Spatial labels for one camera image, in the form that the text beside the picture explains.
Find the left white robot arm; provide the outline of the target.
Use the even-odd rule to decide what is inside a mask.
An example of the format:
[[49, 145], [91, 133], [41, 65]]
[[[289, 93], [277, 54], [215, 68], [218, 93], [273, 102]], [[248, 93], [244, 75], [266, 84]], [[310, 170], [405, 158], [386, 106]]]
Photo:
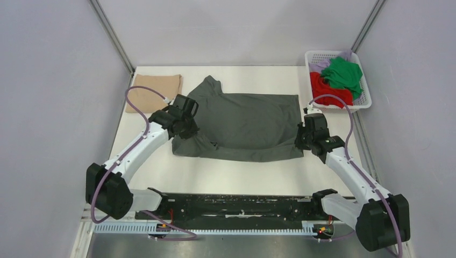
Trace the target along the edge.
[[199, 128], [195, 116], [199, 104], [186, 96], [177, 95], [171, 105], [157, 110], [145, 119], [145, 128], [121, 153], [103, 164], [91, 164], [86, 172], [85, 200], [95, 210], [113, 219], [121, 219], [128, 212], [148, 211], [162, 219], [169, 205], [157, 190], [130, 189], [129, 182], [143, 163], [170, 139], [189, 139]]

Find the dark grey t shirt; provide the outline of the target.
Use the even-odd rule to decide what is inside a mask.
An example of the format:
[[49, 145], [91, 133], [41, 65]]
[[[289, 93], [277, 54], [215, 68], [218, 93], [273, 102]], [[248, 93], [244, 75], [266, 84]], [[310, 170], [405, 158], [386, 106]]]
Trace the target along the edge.
[[304, 156], [295, 146], [301, 122], [298, 95], [224, 93], [222, 83], [207, 76], [188, 97], [199, 105], [197, 134], [176, 136], [177, 156], [273, 162]]

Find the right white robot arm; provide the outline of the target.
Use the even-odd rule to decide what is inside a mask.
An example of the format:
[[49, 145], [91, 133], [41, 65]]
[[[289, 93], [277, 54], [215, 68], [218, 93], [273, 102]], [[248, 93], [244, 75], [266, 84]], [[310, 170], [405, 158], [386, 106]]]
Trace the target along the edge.
[[322, 113], [306, 114], [298, 125], [295, 145], [309, 150], [331, 168], [355, 198], [350, 201], [333, 189], [312, 195], [311, 214], [317, 219], [331, 215], [351, 227], [370, 252], [399, 245], [411, 237], [409, 202], [393, 195], [369, 175], [349, 154], [346, 142], [331, 136]]

